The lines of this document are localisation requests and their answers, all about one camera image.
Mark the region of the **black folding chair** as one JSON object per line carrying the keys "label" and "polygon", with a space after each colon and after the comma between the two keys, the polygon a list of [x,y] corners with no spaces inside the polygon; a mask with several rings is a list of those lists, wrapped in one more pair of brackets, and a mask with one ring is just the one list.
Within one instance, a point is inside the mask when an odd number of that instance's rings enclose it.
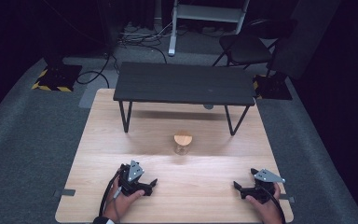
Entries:
{"label": "black folding chair", "polygon": [[219,38],[222,52],[213,66],[227,57],[226,67],[265,63],[267,76],[277,54],[277,44],[289,38],[297,26],[297,20],[258,19],[248,22],[236,35],[223,35]]}

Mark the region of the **person's left hand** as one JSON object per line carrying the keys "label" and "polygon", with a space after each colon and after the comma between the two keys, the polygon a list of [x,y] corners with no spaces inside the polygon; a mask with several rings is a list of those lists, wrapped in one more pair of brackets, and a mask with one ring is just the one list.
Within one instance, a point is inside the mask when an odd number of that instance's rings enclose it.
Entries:
{"label": "person's left hand", "polygon": [[115,196],[117,191],[118,179],[114,181],[113,187],[109,190],[103,210],[103,216],[109,218],[114,223],[118,223],[125,216],[131,205],[145,195],[143,190],[137,190],[130,196],[125,196],[121,193]]}

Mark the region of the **white metal stand frame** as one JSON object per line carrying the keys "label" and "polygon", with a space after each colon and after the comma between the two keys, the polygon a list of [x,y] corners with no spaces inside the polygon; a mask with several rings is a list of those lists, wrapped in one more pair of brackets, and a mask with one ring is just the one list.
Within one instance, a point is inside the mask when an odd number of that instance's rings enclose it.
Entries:
{"label": "white metal stand frame", "polygon": [[175,55],[178,19],[235,23],[236,33],[238,34],[241,31],[249,3],[250,0],[244,0],[241,8],[226,8],[181,5],[178,3],[178,0],[174,0],[172,10],[172,32],[168,55],[170,57]]}

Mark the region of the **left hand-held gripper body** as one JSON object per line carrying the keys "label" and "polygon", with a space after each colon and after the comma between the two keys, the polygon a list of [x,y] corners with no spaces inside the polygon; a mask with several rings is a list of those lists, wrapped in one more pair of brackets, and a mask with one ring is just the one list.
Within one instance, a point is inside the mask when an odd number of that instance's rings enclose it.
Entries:
{"label": "left hand-held gripper body", "polygon": [[131,161],[129,170],[119,172],[118,185],[121,187],[121,192],[125,196],[130,196],[138,190],[143,190],[145,196],[150,196],[153,192],[150,184],[140,183],[139,179],[145,170],[139,165],[137,161]]}

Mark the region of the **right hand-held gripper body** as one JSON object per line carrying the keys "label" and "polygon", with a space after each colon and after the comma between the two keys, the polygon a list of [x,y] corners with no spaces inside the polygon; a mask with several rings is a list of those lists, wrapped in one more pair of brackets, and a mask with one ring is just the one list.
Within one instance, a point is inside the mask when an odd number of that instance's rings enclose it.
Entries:
{"label": "right hand-held gripper body", "polygon": [[275,193],[274,184],[284,183],[285,179],[273,174],[267,169],[261,169],[258,171],[259,172],[254,175],[255,186],[253,188],[242,188],[240,195],[243,199],[245,199],[248,195],[251,195],[260,203],[266,203]]}

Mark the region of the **person's right hand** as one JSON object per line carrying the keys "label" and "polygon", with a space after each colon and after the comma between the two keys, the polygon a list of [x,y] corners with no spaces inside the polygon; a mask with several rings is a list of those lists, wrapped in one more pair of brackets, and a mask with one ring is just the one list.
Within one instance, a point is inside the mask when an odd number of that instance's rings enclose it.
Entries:
{"label": "person's right hand", "polygon": [[281,212],[272,200],[260,203],[251,195],[245,200],[254,208],[264,224],[282,224]]}

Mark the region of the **black yellow striped base plate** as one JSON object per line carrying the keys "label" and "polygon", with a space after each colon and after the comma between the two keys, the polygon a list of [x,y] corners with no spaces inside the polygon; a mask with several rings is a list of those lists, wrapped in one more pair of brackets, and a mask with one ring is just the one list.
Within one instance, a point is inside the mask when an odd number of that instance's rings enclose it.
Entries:
{"label": "black yellow striped base plate", "polygon": [[287,75],[275,73],[273,76],[255,75],[253,84],[255,97],[257,99],[292,100],[292,95],[288,90],[285,80]]}
{"label": "black yellow striped base plate", "polygon": [[60,69],[46,66],[38,76],[32,89],[43,91],[73,91],[81,69],[81,65],[71,64],[64,64]]}

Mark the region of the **black shelf with metal legs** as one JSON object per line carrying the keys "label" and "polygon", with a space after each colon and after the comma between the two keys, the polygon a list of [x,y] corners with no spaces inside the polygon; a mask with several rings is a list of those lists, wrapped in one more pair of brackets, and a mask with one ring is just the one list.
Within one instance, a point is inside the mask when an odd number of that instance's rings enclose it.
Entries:
{"label": "black shelf with metal legs", "polygon": [[124,62],[113,99],[127,132],[134,102],[233,105],[248,110],[255,105],[255,88],[253,80],[236,68]]}

